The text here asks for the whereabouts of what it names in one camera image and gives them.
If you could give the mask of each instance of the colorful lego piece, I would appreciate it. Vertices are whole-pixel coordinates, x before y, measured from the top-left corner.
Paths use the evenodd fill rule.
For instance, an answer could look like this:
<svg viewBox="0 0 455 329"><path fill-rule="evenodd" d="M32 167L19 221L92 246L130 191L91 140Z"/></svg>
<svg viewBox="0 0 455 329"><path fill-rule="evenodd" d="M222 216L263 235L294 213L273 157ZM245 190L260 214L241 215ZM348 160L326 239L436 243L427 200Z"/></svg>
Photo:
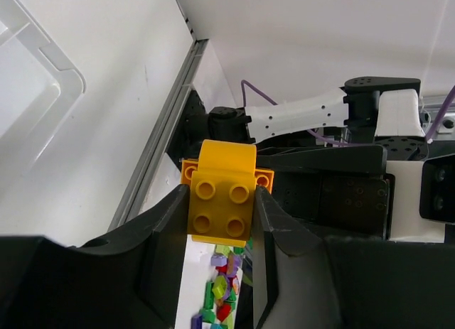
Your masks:
<svg viewBox="0 0 455 329"><path fill-rule="evenodd" d="M207 323L215 322L215 314L212 310L202 309L200 311L200 314L202 315L202 320L204 322L207 322Z"/></svg>
<svg viewBox="0 0 455 329"><path fill-rule="evenodd" d="M229 278L235 277L237 271L242 263L242 257L238 256L234 253L229 253L229 257L227 258L227 272L226 276Z"/></svg>
<svg viewBox="0 0 455 329"><path fill-rule="evenodd" d="M197 314L191 318L191 329L201 329L202 328L202 315Z"/></svg>
<svg viewBox="0 0 455 329"><path fill-rule="evenodd" d="M225 303L223 306L219 307L217 312L216 312L216 318L220 320L220 322L223 322L226 318L228 318L229 314L231 311L231 307L229 304Z"/></svg>
<svg viewBox="0 0 455 329"><path fill-rule="evenodd" d="M215 269L220 274L226 274L226 272L228 272L228 266L227 265L225 265L225 266L217 266L217 267L215 267Z"/></svg>
<svg viewBox="0 0 455 329"><path fill-rule="evenodd" d="M219 275L215 278L215 282L213 283L212 291L213 295L216 299L221 299L225 295L228 289L228 280L224 275Z"/></svg>
<svg viewBox="0 0 455 329"><path fill-rule="evenodd" d="M230 296L230 284L227 284L227 288L226 288L226 292L225 294L223 295L223 297L221 297L221 301L225 301L229 298Z"/></svg>
<svg viewBox="0 0 455 329"><path fill-rule="evenodd" d="M238 295L240 292L240 282L237 276L230 280L230 287L234 290L235 294Z"/></svg>
<svg viewBox="0 0 455 329"><path fill-rule="evenodd" d="M215 304L217 307L221 307L224 304L224 301L220 299L215 299Z"/></svg>
<svg viewBox="0 0 455 329"><path fill-rule="evenodd" d="M225 266L228 263L228 258L224 254L215 253L211 260L210 265L212 266Z"/></svg>
<svg viewBox="0 0 455 329"><path fill-rule="evenodd" d="M234 253L235 254L243 254L245 252L245 249L242 247L234 247Z"/></svg>
<svg viewBox="0 0 455 329"><path fill-rule="evenodd" d="M235 302L226 302L226 304L230 305L231 311L235 310Z"/></svg>
<svg viewBox="0 0 455 329"><path fill-rule="evenodd" d="M229 248L229 246L226 246L226 245L216 245L215 253L223 254L228 257L229 253L230 253L230 248Z"/></svg>
<svg viewBox="0 0 455 329"><path fill-rule="evenodd" d="M232 288L232 289L230 289L230 295L229 295L229 297L227 298L226 301L232 303L232 302L235 302L236 300L237 300L237 296L235 295L235 291Z"/></svg>
<svg viewBox="0 0 455 329"><path fill-rule="evenodd" d="M197 167L191 164L182 169L191 191L188 233L195 241L244 247L257 182L256 146L205 140Z"/></svg>
<svg viewBox="0 0 455 329"><path fill-rule="evenodd" d="M234 329L234 318L232 314L229 314L229 316L221 322L223 322L224 325L227 325L227 329Z"/></svg>
<svg viewBox="0 0 455 329"><path fill-rule="evenodd" d="M204 298L204 309L211 310L213 309L213 292L212 292L213 282L208 281L205 285L205 298Z"/></svg>

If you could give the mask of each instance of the black plastic panel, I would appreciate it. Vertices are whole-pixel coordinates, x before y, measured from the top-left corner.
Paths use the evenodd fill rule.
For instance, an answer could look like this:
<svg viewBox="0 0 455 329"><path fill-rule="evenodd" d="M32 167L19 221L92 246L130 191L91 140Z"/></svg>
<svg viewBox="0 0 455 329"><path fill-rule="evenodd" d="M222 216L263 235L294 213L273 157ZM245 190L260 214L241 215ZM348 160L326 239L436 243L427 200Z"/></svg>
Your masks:
<svg viewBox="0 0 455 329"><path fill-rule="evenodd" d="M386 155L382 146L324 148L286 153L278 156L258 155L258 167L275 171L385 174Z"/></svg>
<svg viewBox="0 0 455 329"><path fill-rule="evenodd" d="M381 136L375 144L387 150L389 161L421 161L428 156L428 144L424 137Z"/></svg>
<svg viewBox="0 0 455 329"><path fill-rule="evenodd" d="M453 328L455 247L326 239L345 328Z"/></svg>
<svg viewBox="0 0 455 329"><path fill-rule="evenodd" d="M81 248L0 238L0 327L173 328L188 204L188 186L178 186Z"/></svg>
<svg viewBox="0 0 455 329"><path fill-rule="evenodd" d="M315 222L387 239L389 196L389 183L383 179L325 177Z"/></svg>
<svg viewBox="0 0 455 329"><path fill-rule="evenodd" d="M420 216L455 224L455 154L430 158L422 169Z"/></svg>
<svg viewBox="0 0 455 329"><path fill-rule="evenodd" d="M361 93L395 90L415 90L417 95L420 94L420 80L414 78L394 78L394 77L357 77L349 79L344 83L346 93Z"/></svg>
<svg viewBox="0 0 455 329"><path fill-rule="evenodd" d="M323 240L262 187L255 193L253 240L254 328L337 328L341 317Z"/></svg>

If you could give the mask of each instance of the yellow lego duplo brick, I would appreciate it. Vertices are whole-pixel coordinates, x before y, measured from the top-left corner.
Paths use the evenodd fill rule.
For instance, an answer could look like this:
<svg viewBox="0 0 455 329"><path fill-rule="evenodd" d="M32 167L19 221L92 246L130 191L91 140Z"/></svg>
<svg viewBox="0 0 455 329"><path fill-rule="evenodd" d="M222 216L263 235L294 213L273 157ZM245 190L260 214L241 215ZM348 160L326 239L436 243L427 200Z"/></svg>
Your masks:
<svg viewBox="0 0 455 329"><path fill-rule="evenodd" d="M272 194L274 175L274 171L257 168L255 171L256 184L265 187Z"/></svg>
<svg viewBox="0 0 455 329"><path fill-rule="evenodd" d="M183 160L180 183L184 185L191 185L191 176L194 171L198 170L198 164L199 163L194 160Z"/></svg>
<svg viewBox="0 0 455 329"><path fill-rule="evenodd" d="M188 233L193 239L245 245L250 238L255 170L256 146L204 141L197 166L188 162L182 168L182 180L191 181Z"/></svg>

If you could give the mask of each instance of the green lego piece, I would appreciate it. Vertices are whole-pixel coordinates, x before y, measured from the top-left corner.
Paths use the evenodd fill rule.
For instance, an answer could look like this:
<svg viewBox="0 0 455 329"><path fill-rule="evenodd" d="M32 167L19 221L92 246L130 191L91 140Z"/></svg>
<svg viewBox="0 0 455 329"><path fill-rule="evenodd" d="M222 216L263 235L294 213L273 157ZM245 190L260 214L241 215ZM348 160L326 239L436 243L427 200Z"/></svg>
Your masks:
<svg viewBox="0 0 455 329"><path fill-rule="evenodd" d="M235 302L228 302L228 301L226 301L226 303L230 305L230 310L231 310L231 311L234 311L234 310L235 310Z"/></svg>
<svg viewBox="0 0 455 329"><path fill-rule="evenodd" d="M235 254L243 254L243 252L245 252L245 249L243 247L234 247Z"/></svg>
<svg viewBox="0 0 455 329"><path fill-rule="evenodd" d="M235 302L237 300L237 296L235 295L234 289L230 289L229 298L226 300L227 302Z"/></svg>
<svg viewBox="0 0 455 329"><path fill-rule="evenodd" d="M211 310L202 309L199 311L202 315L202 321L206 323L214 323L215 322L215 313Z"/></svg>
<svg viewBox="0 0 455 329"><path fill-rule="evenodd" d="M216 299L220 299L225 295L227 288L228 283L226 281L226 278L224 276L218 276L215 279L215 283L213 283L213 295L215 295Z"/></svg>
<svg viewBox="0 0 455 329"><path fill-rule="evenodd" d="M234 318L232 318L232 313L229 314L222 324L227 325L227 329L234 329Z"/></svg>
<svg viewBox="0 0 455 329"><path fill-rule="evenodd" d="M229 246L225 246L225 245L216 245L215 253L224 254L225 256L228 257L229 253L230 253L230 248L229 248Z"/></svg>
<svg viewBox="0 0 455 329"><path fill-rule="evenodd" d="M204 309L212 310L213 309L213 302L214 296L212 292L213 282L208 281L205 285L205 298L204 298Z"/></svg>

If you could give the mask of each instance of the purple cable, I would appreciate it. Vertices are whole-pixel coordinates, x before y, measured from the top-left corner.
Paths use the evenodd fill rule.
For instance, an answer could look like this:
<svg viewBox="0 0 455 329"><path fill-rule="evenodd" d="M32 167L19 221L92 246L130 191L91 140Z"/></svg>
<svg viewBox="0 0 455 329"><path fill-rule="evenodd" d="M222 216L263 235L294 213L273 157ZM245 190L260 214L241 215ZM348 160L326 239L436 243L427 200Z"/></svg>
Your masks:
<svg viewBox="0 0 455 329"><path fill-rule="evenodd" d="M441 109L439 109L438 114L434 118L433 124L430 126L426 138L427 140L430 140L433 138L434 134L436 133L436 130L441 126L442 120L444 119L444 116L446 115L447 111L449 111L450 105L455 99L455 86L452 87L452 90L450 90L449 94L447 95L446 99L442 103Z"/></svg>
<svg viewBox="0 0 455 329"><path fill-rule="evenodd" d="M278 105L277 102L275 102L272 98L270 98L265 93L263 93L263 91L261 91L257 87L255 87L251 82L249 82L248 80L242 80L240 82L240 86L242 87L243 107L247 106L247 95L245 93L245 85L247 85L251 90L255 91L259 96L261 96L262 98L267 100L270 104ZM315 137L317 139L320 139L321 141L324 141L324 142L326 142L328 144L335 145L335 146L359 146L359 145L361 145L361 144L342 143L342 142L338 142L338 141L333 141L331 139L326 139L324 136L321 136L320 134L316 133L315 131L313 131L311 129L308 129L307 131L313 137Z"/></svg>
<svg viewBox="0 0 455 329"><path fill-rule="evenodd" d="M272 105L278 105L277 102L275 102L272 98L270 98L269 96L267 96L265 93L263 93L263 91L259 90L257 87L255 87L251 82L249 82L248 80L242 80L240 82L240 86L242 87L242 98L243 98L243 107L246 107L247 106L247 95L245 93L245 85L248 85L248 87L255 91L259 96L261 96L262 98L264 98L265 100L267 100L270 104Z"/></svg>

